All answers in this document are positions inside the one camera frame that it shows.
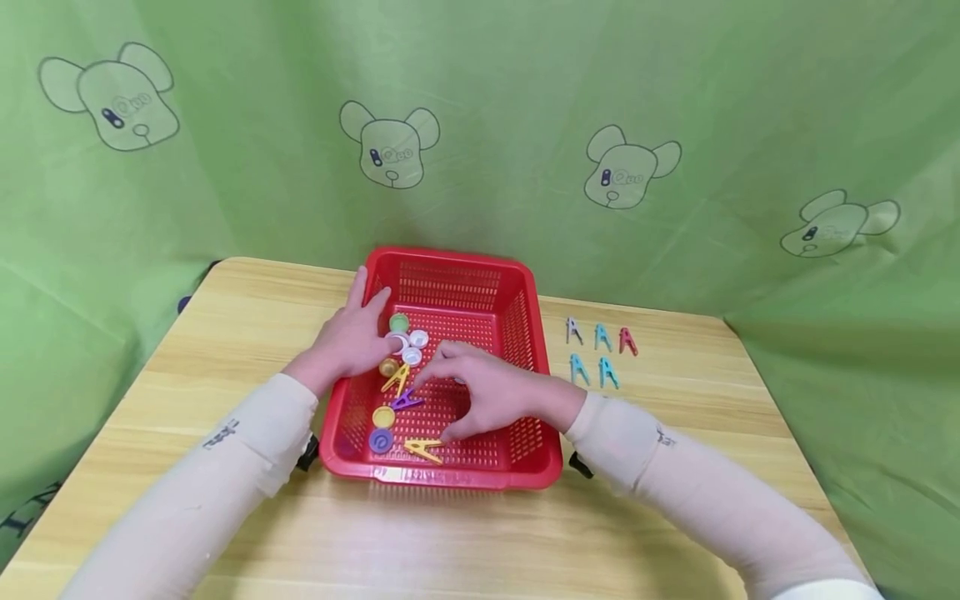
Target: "white bottle cap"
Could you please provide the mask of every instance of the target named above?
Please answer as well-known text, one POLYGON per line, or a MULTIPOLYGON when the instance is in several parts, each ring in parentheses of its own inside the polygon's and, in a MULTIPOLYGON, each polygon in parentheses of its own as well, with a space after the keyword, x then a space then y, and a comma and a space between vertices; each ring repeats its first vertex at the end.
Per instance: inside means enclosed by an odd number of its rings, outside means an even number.
POLYGON ((403 362, 415 367, 423 360, 423 353, 416 348, 407 348, 403 351, 403 362))
POLYGON ((388 337, 388 338, 399 338, 399 339, 400 339, 400 342, 403 343, 403 347, 402 347, 401 349, 397 350, 396 352, 394 352, 394 356, 402 356, 404 350, 406 350, 406 349, 408 349, 408 348, 410 347, 410 338, 407 337, 407 334, 406 334, 406 333, 400 333, 399 331, 392 331, 391 333, 388 333, 388 334, 387 334, 387 337, 388 337))
POLYGON ((430 336, 422 329, 414 329, 410 332, 410 346, 414 348, 426 348, 426 343, 430 341, 430 336))

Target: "green backdrop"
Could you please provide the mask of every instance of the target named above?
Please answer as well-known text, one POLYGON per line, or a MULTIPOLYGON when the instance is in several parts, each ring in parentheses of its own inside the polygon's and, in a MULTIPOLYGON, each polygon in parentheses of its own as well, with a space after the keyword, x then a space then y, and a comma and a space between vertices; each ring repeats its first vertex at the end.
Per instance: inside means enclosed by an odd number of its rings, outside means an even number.
POLYGON ((211 260, 390 243, 725 317, 884 592, 960 593, 960 4, 0 4, 0 564, 211 260))

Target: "arm sleeve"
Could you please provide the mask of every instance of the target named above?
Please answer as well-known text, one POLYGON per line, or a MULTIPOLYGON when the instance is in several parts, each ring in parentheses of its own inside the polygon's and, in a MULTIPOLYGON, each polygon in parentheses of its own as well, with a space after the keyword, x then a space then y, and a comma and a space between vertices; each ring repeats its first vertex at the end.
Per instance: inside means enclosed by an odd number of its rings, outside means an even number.
POLYGON ((288 481, 316 410, 285 374, 254 390, 113 525, 61 598, 189 598, 247 516, 288 481))
POLYGON ((806 512, 642 409, 588 394, 566 436, 615 489, 653 506, 735 568, 750 598, 770 600, 830 579, 876 594, 840 543, 806 512))

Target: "light blue clothespin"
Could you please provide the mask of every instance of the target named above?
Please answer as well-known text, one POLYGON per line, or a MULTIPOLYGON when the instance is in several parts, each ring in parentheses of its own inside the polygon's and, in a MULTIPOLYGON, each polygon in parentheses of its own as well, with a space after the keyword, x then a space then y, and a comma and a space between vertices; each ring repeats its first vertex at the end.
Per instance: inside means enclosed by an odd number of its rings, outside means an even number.
POLYGON ((610 344, 610 338, 607 337, 607 328, 602 323, 597 324, 596 331, 593 334, 593 349, 600 349, 600 342, 607 345, 607 352, 613 352, 613 346, 610 344))
POLYGON ((570 383, 577 382, 577 373, 579 373, 587 385, 590 384, 590 377, 587 375, 587 369, 584 368, 584 361, 580 360, 577 354, 570 354, 570 383))
POLYGON ((580 345, 584 344, 584 338, 580 336, 580 329, 577 328, 577 322, 573 317, 566 318, 566 342, 570 343, 570 336, 575 335, 580 340, 580 345))
POLYGON ((607 377, 610 378, 611 383, 614 388, 617 390, 620 389, 620 381, 616 378, 616 372, 613 370, 613 365, 610 364, 610 361, 607 360, 606 356, 600 358, 600 387, 604 387, 604 383, 607 381, 607 377))

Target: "cartoon dog face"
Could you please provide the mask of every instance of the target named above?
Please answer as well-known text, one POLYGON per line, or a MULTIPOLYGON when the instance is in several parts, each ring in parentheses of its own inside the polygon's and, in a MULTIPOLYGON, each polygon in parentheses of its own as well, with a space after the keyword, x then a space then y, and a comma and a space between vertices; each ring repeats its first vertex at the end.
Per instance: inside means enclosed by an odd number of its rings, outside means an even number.
POLYGON ((847 192, 831 190, 800 211, 806 224, 783 236, 780 245, 794 256, 819 258, 848 248, 858 235, 886 233, 900 220, 900 205, 892 200, 863 206, 847 203, 847 192))
POLYGON ((673 173, 682 150, 667 142, 654 150, 627 143, 623 131, 608 125, 587 146, 587 156, 597 163, 584 185, 587 197, 607 208, 633 208, 643 200, 650 179, 673 173))
POLYGON ((374 119, 362 104, 351 100, 340 108, 340 127, 360 142, 360 170, 367 179, 394 189, 420 183, 420 151, 440 141, 440 122, 426 108, 417 108, 405 121, 374 119))
POLYGON ((69 60, 44 59, 39 77, 47 100, 67 112, 89 113, 100 139, 114 150, 147 148, 180 129, 177 115, 160 98, 174 86, 173 75, 142 44, 124 44, 117 60, 86 69, 69 60))

